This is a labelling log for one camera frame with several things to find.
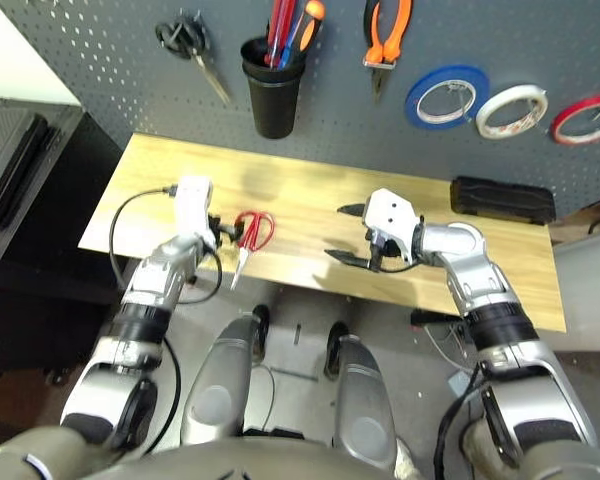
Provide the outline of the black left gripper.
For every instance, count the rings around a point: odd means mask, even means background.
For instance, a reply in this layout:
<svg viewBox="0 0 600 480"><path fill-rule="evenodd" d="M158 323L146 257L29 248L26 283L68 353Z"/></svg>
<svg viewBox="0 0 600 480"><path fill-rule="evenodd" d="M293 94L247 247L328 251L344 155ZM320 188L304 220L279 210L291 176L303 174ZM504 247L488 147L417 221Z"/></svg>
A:
<svg viewBox="0 0 600 480"><path fill-rule="evenodd" d="M242 238L244 235L245 221L243 219L237 219L234 221L234 225L230 225L224 224L220 216L208 215L208 221L217 246L222 246L225 239L233 243L235 238Z"/></svg>

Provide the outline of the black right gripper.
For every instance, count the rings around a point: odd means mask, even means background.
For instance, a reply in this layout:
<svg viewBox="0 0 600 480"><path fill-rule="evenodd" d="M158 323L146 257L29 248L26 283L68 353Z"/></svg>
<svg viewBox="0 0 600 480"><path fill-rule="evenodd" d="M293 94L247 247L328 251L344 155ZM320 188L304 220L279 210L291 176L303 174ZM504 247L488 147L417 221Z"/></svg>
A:
<svg viewBox="0 0 600 480"><path fill-rule="evenodd" d="M337 209L338 213L350 216L363 216L365 203L343 205ZM324 252L340 263L365 270L381 270L384 258L403 258L402 252L394 240L386 239L379 231L368 229L365 239L369 242L370 259L356 256L353 252L325 249Z"/></svg>

